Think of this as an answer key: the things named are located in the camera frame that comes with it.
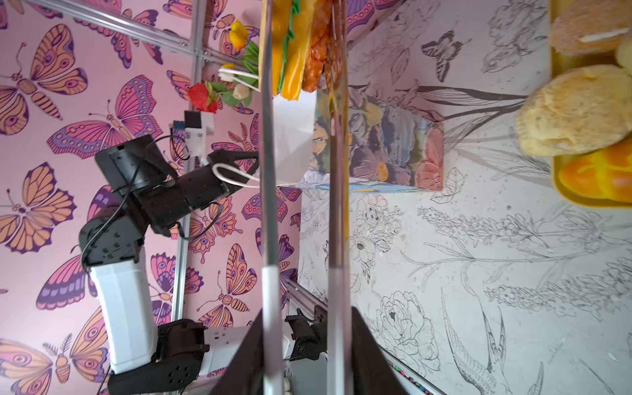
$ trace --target pink butterfly wallpaper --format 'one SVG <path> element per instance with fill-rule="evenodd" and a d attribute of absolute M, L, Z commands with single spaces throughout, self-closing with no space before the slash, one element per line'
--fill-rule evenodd
<path fill-rule="evenodd" d="M 98 3 L 189 35 L 186 0 Z M 219 48 L 232 18 L 258 35 L 259 1 L 213 4 L 209 45 Z M 0 51 L 5 168 L 0 175 L 0 394 L 96 393 L 109 368 L 109 345 L 97 290 L 80 264 L 78 234 L 87 220 L 119 200 L 94 155 L 142 135 L 167 135 L 188 109 L 191 59 L 19 0 L 0 0 Z M 207 78 L 214 73 L 208 70 Z M 249 108 L 222 105 L 209 152 L 257 150 L 259 113 L 257 96 Z M 181 174 L 185 147 L 169 140 L 158 147 Z M 282 278 L 295 278 L 298 267 L 300 195 L 293 188 L 278 190 Z M 189 245 L 186 318 L 218 326 L 255 319 L 261 308 L 259 217 L 253 189 L 192 215 L 191 234 L 217 222 Z M 176 245 L 175 238 L 146 234 L 157 324 L 171 321 Z"/>

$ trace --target white tulip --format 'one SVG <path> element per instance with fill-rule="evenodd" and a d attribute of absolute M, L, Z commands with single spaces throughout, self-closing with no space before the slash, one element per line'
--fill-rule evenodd
<path fill-rule="evenodd" d="M 230 73 L 224 73 L 222 70 L 219 70 L 218 75 L 219 75 L 219 79 L 224 81 L 224 82 L 233 82 L 234 81 L 234 75 L 232 75 Z"/>
<path fill-rule="evenodd" d="M 233 97 L 238 100 L 246 99 L 250 95 L 250 88 L 246 85 L 237 84 L 233 90 Z"/>

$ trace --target butterfly drawing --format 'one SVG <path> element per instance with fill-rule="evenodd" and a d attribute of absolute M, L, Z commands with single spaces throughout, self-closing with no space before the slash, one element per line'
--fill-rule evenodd
<path fill-rule="evenodd" d="M 204 210 L 204 216 L 199 217 L 191 216 L 191 226 L 189 230 L 190 235 L 200 234 L 206 227 L 215 219 L 217 213 L 220 212 L 217 222 L 210 227 L 208 231 L 204 233 L 199 239 L 189 243 L 189 251 L 198 252 L 202 254 L 201 264 L 204 264 L 204 255 L 215 245 L 216 237 L 226 237 L 233 232 L 243 233 L 242 230 L 237 229 L 237 218 L 234 213 L 231 212 L 233 208 L 233 197 L 228 196 L 217 202 L 218 204 L 212 204 L 208 209 Z"/>
<path fill-rule="evenodd" d="M 450 70 L 450 61 L 456 58 L 463 44 L 469 41 L 454 41 L 454 30 L 450 30 L 441 35 L 439 42 L 430 41 L 422 45 L 424 55 L 437 58 L 437 78 L 439 81 L 446 80 L 447 72 Z"/>
<path fill-rule="evenodd" d="M 290 219 L 290 222 L 289 222 L 290 226 L 296 225 L 298 230 L 301 230 L 301 213 L 297 212 L 296 214 L 291 216 L 289 219 Z"/>
<path fill-rule="evenodd" d="M 156 138 L 162 130 L 153 115 L 156 101 L 152 96 L 154 83 L 144 75 L 132 78 L 121 89 L 116 98 L 114 112 L 109 112 L 105 121 L 81 121 L 56 131 L 47 141 L 55 154 L 70 152 L 81 159 L 96 155 L 100 150 L 144 135 Z"/>
<path fill-rule="evenodd" d="M 125 18 L 133 19 L 137 22 L 143 23 L 151 27 L 155 26 L 156 18 L 158 17 L 158 11 L 155 9 L 146 9 L 140 14 L 132 18 L 131 9 L 123 10 L 123 3 L 121 0 L 85 0 L 86 3 L 95 6 L 97 8 L 104 8 L 112 13 L 123 15 Z M 92 30 L 104 35 L 105 37 L 111 37 L 110 43 L 114 47 L 114 50 L 118 54 L 119 59 L 123 63 L 123 67 L 130 68 L 131 66 L 131 43 L 135 46 L 139 46 L 140 42 L 137 39 L 130 38 L 130 36 L 115 32 L 114 30 L 95 25 L 94 23 L 86 22 L 81 19 L 75 18 L 75 22 L 81 23 L 84 26 L 88 26 Z M 160 47 L 153 44 L 144 42 L 143 46 L 149 53 L 149 56 L 158 64 L 162 64 L 162 52 Z"/>
<path fill-rule="evenodd" d="M 257 242 L 257 248 L 259 254 L 263 256 L 261 246 L 261 228 L 255 231 L 255 241 Z M 288 301 L 288 280 L 298 281 L 298 270 L 295 268 L 288 268 L 290 255 L 294 253 L 294 247 L 289 244 L 288 235 L 284 234 L 279 238 L 279 280 L 281 281 L 281 308 L 285 307 L 285 303 Z"/>
<path fill-rule="evenodd" d="M 246 151 L 246 152 L 258 152 L 259 151 L 259 114 L 255 114 L 250 124 L 250 141 L 248 141 L 248 129 L 246 125 L 241 123 L 241 136 L 228 131 L 228 137 L 234 141 L 231 142 L 219 142 L 213 143 L 210 147 L 213 150 L 227 150 L 227 151 Z M 255 164 L 255 159 L 243 159 L 237 161 L 237 166 L 243 167 L 245 171 L 250 170 Z"/>
<path fill-rule="evenodd" d="M 64 190 L 55 189 L 54 170 L 44 162 L 29 171 L 22 184 L 22 204 L 14 203 L 7 189 L 12 213 L 0 215 L 0 243 L 12 252 L 38 252 L 52 243 L 52 230 L 73 218 L 76 209 L 73 197 Z"/>
<path fill-rule="evenodd" d="M 171 85 L 173 85 L 174 89 L 176 90 L 176 93 L 180 95 L 180 97 L 183 98 L 184 100 L 191 101 L 189 99 L 189 89 L 191 89 L 191 79 L 187 77 L 186 75 L 178 73 L 177 71 L 173 71 L 173 70 L 167 70 L 167 76 L 169 77 L 171 81 Z M 211 76 L 210 80 L 212 82 L 217 81 L 215 74 Z M 225 84 L 228 87 L 228 89 L 234 86 L 233 82 L 222 82 L 222 83 Z M 222 98 L 219 96 L 217 97 L 217 107 L 219 110 L 224 109 L 224 103 L 222 102 Z M 240 114 L 250 115 L 253 113 L 251 109 L 244 107 L 243 103 L 239 103 L 238 106 L 232 106 L 231 108 Z"/>
<path fill-rule="evenodd" d="M 16 60 L 26 43 L 22 43 Z M 22 66 L 17 73 L 9 76 L 15 87 L 0 85 L 0 133 L 14 135 L 24 129 L 28 123 L 28 107 L 25 96 L 46 114 L 62 119 L 59 109 L 51 98 L 38 90 L 44 88 L 62 95 L 76 95 L 88 87 L 88 77 L 81 68 L 69 72 L 75 64 L 74 43 L 70 29 L 66 25 L 57 25 L 50 29 L 40 42 L 33 64 L 30 78 L 22 77 Z"/>
<path fill-rule="evenodd" d="M 15 11 L 17 11 L 20 15 L 24 14 L 24 7 L 22 6 L 22 2 L 20 0 L 7 0 L 7 3 L 13 7 Z M 28 3 L 34 10 L 44 15 L 48 19 L 53 18 L 63 18 L 63 14 L 54 11 L 50 8 L 36 6 L 34 4 Z M 8 16 L 6 12 L 6 7 L 4 6 L 4 0 L 0 0 L 0 29 L 6 29 L 8 27 Z"/>
<path fill-rule="evenodd" d="M 301 196 L 301 190 L 290 186 L 279 186 L 277 192 L 277 221 L 283 222 L 288 214 L 286 200 L 295 202 Z M 259 218 L 261 220 L 261 193 L 250 198 L 241 209 L 245 219 Z"/>
<path fill-rule="evenodd" d="M 102 382 L 106 376 L 104 365 L 107 361 L 107 348 L 102 346 L 107 341 L 107 332 L 101 307 L 83 326 L 66 356 L 70 340 L 71 335 L 68 335 L 59 348 L 44 343 L 42 346 L 46 353 L 41 353 L 22 343 L 0 339 L 0 375 L 17 379 L 11 386 L 16 395 L 46 395 L 51 386 L 53 368 L 48 354 L 57 358 L 55 375 L 60 383 L 64 384 L 70 377 L 70 362 L 84 379 Z"/>
<path fill-rule="evenodd" d="M 118 206 L 119 200 L 109 185 L 99 189 L 88 209 L 88 221 L 108 206 Z M 85 296 L 86 279 L 90 295 L 97 296 L 97 288 L 81 265 L 81 254 L 67 260 L 46 280 L 37 295 L 35 306 L 39 310 L 55 310 L 76 303 Z"/>
<path fill-rule="evenodd" d="M 152 255 L 152 274 L 160 289 L 150 288 L 158 292 L 158 299 L 152 300 L 152 310 L 156 325 L 171 322 L 171 300 L 173 299 L 173 284 L 176 275 L 176 257 L 168 257 L 166 253 Z M 204 285 L 202 276 L 190 267 L 186 268 L 185 293 L 195 293 Z"/>
<path fill-rule="evenodd" d="M 237 51 L 233 43 L 231 43 L 230 32 L 231 24 L 234 22 L 235 16 L 232 14 L 226 15 L 224 18 L 217 21 L 215 30 L 212 33 L 213 40 L 217 39 L 219 35 L 219 50 L 228 56 L 236 57 L 241 51 Z M 254 26 L 245 26 L 248 31 L 248 40 L 252 40 L 259 35 L 259 29 Z"/>
<path fill-rule="evenodd" d="M 233 315 L 229 309 L 233 308 L 238 312 L 248 312 L 250 309 L 241 300 L 234 296 L 243 295 L 255 287 L 257 283 L 257 273 L 255 269 L 248 269 L 246 258 L 244 257 L 243 250 L 239 244 L 234 244 L 231 251 L 228 253 L 228 262 L 226 263 L 226 294 L 222 292 L 220 287 L 220 294 L 215 300 L 221 301 L 221 303 L 209 310 L 206 314 L 198 319 L 198 322 L 204 324 L 204 326 L 214 326 L 220 328 L 228 328 L 233 326 Z"/>
<path fill-rule="evenodd" d="M 224 12 L 228 0 L 210 0 L 206 6 L 204 27 L 211 28 L 213 22 Z M 193 15 L 193 0 L 169 0 L 162 8 L 168 13 L 184 19 L 191 19 Z"/>

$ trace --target hummingbird drawing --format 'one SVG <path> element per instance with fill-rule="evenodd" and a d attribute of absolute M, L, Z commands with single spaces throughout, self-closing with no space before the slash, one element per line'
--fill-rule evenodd
<path fill-rule="evenodd" d="M 446 301 L 441 295 L 441 303 L 443 307 L 443 318 L 446 323 L 447 340 L 452 351 L 452 356 L 459 373 L 465 381 L 475 386 L 481 395 L 505 395 L 512 394 L 509 384 L 503 372 L 506 356 L 507 337 L 505 335 L 505 324 L 501 313 L 501 332 L 496 342 L 494 333 L 489 326 L 489 321 L 483 312 L 483 321 L 485 322 L 485 331 L 487 335 L 487 366 L 483 366 L 470 356 L 470 354 L 459 340 L 459 336 L 450 324 L 450 318 L 447 315 Z M 542 380 L 544 377 L 544 366 L 540 362 L 540 371 L 536 382 L 529 388 L 528 395 L 540 395 L 542 391 Z"/>

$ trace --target yellow tray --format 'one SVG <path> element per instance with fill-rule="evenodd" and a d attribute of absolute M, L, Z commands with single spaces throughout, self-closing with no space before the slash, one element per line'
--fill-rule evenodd
<path fill-rule="evenodd" d="M 553 22 L 555 18 L 562 11 L 564 11 L 573 0 L 550 0 L 549 11 L 550 20 Z M 551 77 L 555 77 L 577 67 L 590 66 L 591 64 L 616 64 L 614 54 L 599 54 L 589 56 L 565 56 L 556 52 L 553 48 L 551 50 Z M 559 181 L 559 170 L 572 159 L 579 155 L 559 155 L 553 157 L 552 169 L 551 169 L 551 182 L 557 189 L 560 195 L 571 203 L 582 205 L 585 207 L 591 207 L 594 209 L 632 209 L 632 204 L 624 202 L 616 202 L 610 199 L 593 199 L 587 198 L 566 188 Z"/>

